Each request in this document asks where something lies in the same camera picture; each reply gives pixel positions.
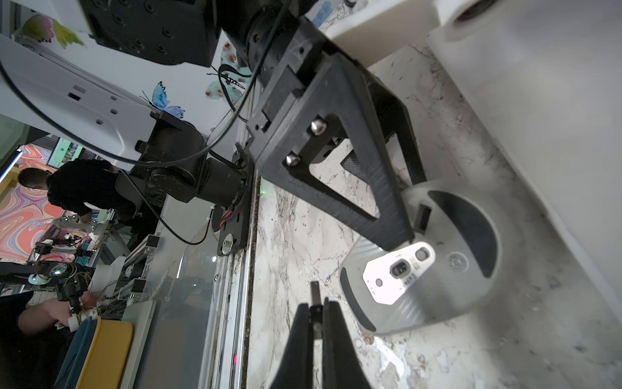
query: butterfly wall decal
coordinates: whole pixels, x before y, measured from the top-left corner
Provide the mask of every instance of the butterfly wall decal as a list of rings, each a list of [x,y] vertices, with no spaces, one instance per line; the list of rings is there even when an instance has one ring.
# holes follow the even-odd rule
[[[183,113],[185,112],[185,110],[183,110],[182,107],[178,105],[169,105],[170,101],[166,95],[166,87],[162,84],[161,81],[155,86],[154,92],[151,95],[151,100],[149,99],[149,97],[147,97],[145,91],[142,91],[142,94],[144,95],[144,97],[141,97],[152,106],[170,113],[177,119],[183,119]]]
[[[248,67],[241,67],[238,62],[238,56],[236,54],[235,48],[231,44],[231,42],[227,42],[223,45],[223,50],[220,53],[220,63],[226,64],[233,67],[240,74],[251,74],[251,69]],[[218,70],[212,67],[216,73],[207,73],[208,75],[218,76]],[[243,77],[230,72],[223,72],[223,83],[225,84],[225,89],[227,94],[229,94],[229,98],[231,98],[231,102],[233,104],[237,103],[238,100],[242,97],[242,91],[240,89],[245,89],[244,84],[248,84],[250,77]],[[225,94],[223,92],[222,86],[218,80],[213,81],[205,90],[205,96],[211,99],[220,99],[225,98]]]

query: black cable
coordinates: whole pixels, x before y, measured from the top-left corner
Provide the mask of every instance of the black cable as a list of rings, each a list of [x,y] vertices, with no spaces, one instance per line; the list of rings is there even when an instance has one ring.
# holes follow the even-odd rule
[[[234,164],[233,162],[229,161],[227,158],[225,158],[222,155],[218,154],[214,150],[210,150],[210,154],[211,154],[211,156],[213,156],[214,158],[216,158],[217,160],[219,160],[220,162],[222,162],[223,164],[229,166],[232,169],[241,170],[241,169],[244,168],[243,166],[240,167],[240,166]]]
[[[233,102],[231,101],[231,96],[229,96],[229,92],[227,91],[227,88],[225,87],[225,83],[223,83],[223,72],[231,72],[231,73],[235,73],[241,77],[250,77],[250,75],[245,75],[245,74],[241,74],[239,73],[237,70],[235,70],[235,68],[231,65],[227,65],[226,63],[221,64],[218,67],[218,70],[216,71],[218,74],[218,82],[220,82],[220,88],[223,90],[223,94],[225,95],[225,99],[227,100],[227,103],[229,103],[229,107],[231,108],[232,112],[236,111],[236,108],[233,104]],[[244,123],[247,123],[248,120],[244,119],[242,116],[239,117],[239,119],[241,121],[243,121]]]
[[[134,187],[134,189],[136,190],[136,192],[138,192],[139,195],[141,195],[143,201],[145,201],[145,204],[147,204],[148,208],[151,210],[151,212],[153,212],[153,214],[155,215],[155,217],[158,218],[158,220],[160,220],[160,222],[163,224],[164,227],[166,227],[166,229],[168,231],[170,231],[171,234],[175,235],[175,238],[181,240],[184,243],[187,243],[189,245],[200,245],[201,243],[203,243],[203,241],[205,240],[205,238],[207,237],[207,232],[210,230],[210,222],[211,222],[211,215],[210,215],[210,219],[207,221],[207,228],[205,229],[205,235],[203,236],[203,239],[201,239],[198,242],[191,242],[191,241],[187,241],[186,239],[180,237],[179,235],[177,235],[176,232],[173,231],[172,228],[169,227],[168,224],[166,224],[166,222],[164,221],[163,218],[160,217],[160,215],[157,214],[156,210],[153,208],[153,206],[149,203],[149,201],[147,200],[147,197],[145,197],[145,195],[141,192],[140,189],[138,189],[138,187],[136,186],[136,184],[134,183],[134,181],[129,178],[129,175],[127,173],[125,173],[125,170],[120,169],[119,170],[121,172],[122,175],[125,176],[125,178],[128,179],[129,183],[132,184],[132,186]]]
[[[266,44],[266,49],[264,51],[264,53],[261,55],[261,58],[259,59],[259,62],[257,63],[257,66],[255,68],[255,70],[253,71],[253,74],[251,75],[251,80],[248,83],[248,88],[246,89],[246,91],[244,92],[244,95],[242,96],[241,99],[241,103],[239,104],[239,107],[242,108],[244,106],[244,103],[246,103],[246,99],[248,98],[248,95],[250,94],[250,91],[253,89],[253,85],[255,84],[255,81],[257,80],[257,76],[259,75],[259,72],[261,71],[261,67],[263,66],[264,61],[266,60],[266,57],[268,55],[268,50],[270,49],[270,46],[272,45],[272,41],[274,40],[274,36],[276,35],[276,31],[279,28],[280,24],[281,24],[281,20],[283,19],[283,17],[285,16],[285,13],[287,12],[288,8],[289,8],[289,4],[292,2],[292,0],[285,0],[283,2],[283,5],[281,6],[281,10],[279,11],[279,14],[277,15],[275,21],[274,21],[274,25],[272,26],[272,29],[270,30],[270,33],[268,34],[268,39],[267,39],[267,44]],[[238,110],[234,110],[233,112],[233,117],[229,120],[229,122],[227,123],[227,125],[225,126],[225,129],[216,137],[216,140],[209,145],[206,145],[203,149],[195,152],[194,154],[187,156],[185,158],[181,158],[175,161],[169,161],[169,162],[142,162],[142,161],[135,161],[133,159],[129,159],[129,158],[125,158],[125,157],[121,157],[121,156],[117,156],[114,155],[111,152],[108,152],[104,149],[100,149],[99,147],[95,146],[94,144],[85,141],[84,139],[80,138],[79,136],[76,136],[75,134],[73,134],[71,131],[65,129],[63,126],[61,126],[60,124],[56,123],[54,120],[52,120],[50,117],[48,117],[45,113],[43,113],[40,109],[38,109],[30,100],[28,100],[28,98],[26,96],[24,96],[24,94],[18,89],[18,87],[15,85],[15,83],[11,80],[11,78],[9,77],[8,73],[6,72],[6,69],[4,68],[4,65],[2,64],[2,62],[0,61],[0,73],[2,73],[2,77],[4,79],[4,81],[7,83],[7,85],[9,85],[9,88],[11,89],[11,91],[13,93],[15,93],[15,95],[18,97],[18,99],[21,100],[21,102],[23,102],[28,108],[30,108],[34,113],[36,113],[40,118],[42,118],[44,121],[46,121],[49,125],[51,125],[52,127],[54,127],[55,129],[57,129],[61,134],[72,138],[74,141],[76,141],[77,143],[80,143],[82,146],[86,146],[87,148],[92,149],[93,151],[96,151],[106,157],[115,159],[117,161],[121,161],[121,162],[125,162],[128,164],[134,164],[135,166],[145,166],[145,167],[169,167],[169,166],[174,166],[177,164],[181,164],[187,161],[192,161],[198,157],[204,156],[205,154],[207,154],[207,152],[209,150],[211,150],[216,143],[218,143],[221,139],[223,139],[223,137],[225,136],[225,134],[229,131],[229,129],[231,129],[233,123],[235,122],[235,119],[237,119],[239,117],[239,112],[240,109]]]

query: blue butterfly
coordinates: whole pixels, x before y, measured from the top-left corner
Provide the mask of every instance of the blue butterfly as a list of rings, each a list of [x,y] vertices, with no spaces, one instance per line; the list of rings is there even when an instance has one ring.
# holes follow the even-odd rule
[[[143,99],[147,100],[147,102],[149,102],[149,104],[151,104],[152,106],[170,113],[177,119],[183,119],[183,113],[185,111],[182,109],[182,107],[177,105],[169,106],[170,101],[166,98],[166,87],[162,84],[161,81],[155,86],[154,92],[151,96],[151,100],[147,97],[147,95],[145,95]]]

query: table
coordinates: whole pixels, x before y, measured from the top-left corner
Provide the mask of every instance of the table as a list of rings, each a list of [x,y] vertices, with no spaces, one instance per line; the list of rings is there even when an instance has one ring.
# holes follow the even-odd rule
[[[491,309],[388,337],[356,323],[341,295],[339,264],[358,235],[334,218],[262,181],[248,340],[248,389],[268,388],[309,282],[338,301],[373,388],[570,388],[620,385],[622,327],[562,244],[425,42],[370,70],[407,105],[429,179],[465,180],[492,195],[516,222],[525,258]],[[407,182],[403,161],[389,155]],[[361,181],[342,171],[348,145],[313,173],[367,211]],[[314,387],[321,382],[316,343]]]

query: wires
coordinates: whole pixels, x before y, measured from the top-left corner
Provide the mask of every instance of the wires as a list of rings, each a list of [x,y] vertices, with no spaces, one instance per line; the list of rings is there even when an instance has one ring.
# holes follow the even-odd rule
[[[149,203],[149,201],[147,200],[147,197],[145,197],[145,195],[141,192],[140,189],[138,189],[138,187],[136,186],[136,184],[134,183],[134,181],[129,178],[129,175],[125,172],[125,170],[120,170],[121,174],[125,176],[125,178],[128,179],[129,183],[132,184],[132,186],[134,187],[134,189],[136,190],[136,192],[138,192],[139,195],[141,195],[143,201],[145,201],[145,204],[147,204],[147,206],[149,207],[149,209],[151,210],[151,212],[153,212],[153,214],[155,215],[155,217],[158,218],[158,220],[160,220],[160,222],[164,225],[164,227],[166,227],[166,229],[168,231],[170,231],[171,234],[175,235],[175,238],[181,240],[184,243],[187,243],[189,245],[200,245],[201,243],[203,243],[203,241],[205,240],[205,238],[207,237],[207,232],[210,230],[210,221],[211,221],[211,215],[210,215],[210,221],[207,222],[207,228],[205,229],[205,235],[203,236],[203,239],[201,239],[198,242],[191,242],[191,241],[187,241],[186,239],[180,237],[176,232],[173,231],[172,228],[169,227],[168,224],[166,224],[166,222],[164,221],[163,218],[160,217],[160,215],[157,214],[156,210],[153,208],[153,206],[151,205],[151,203]]]

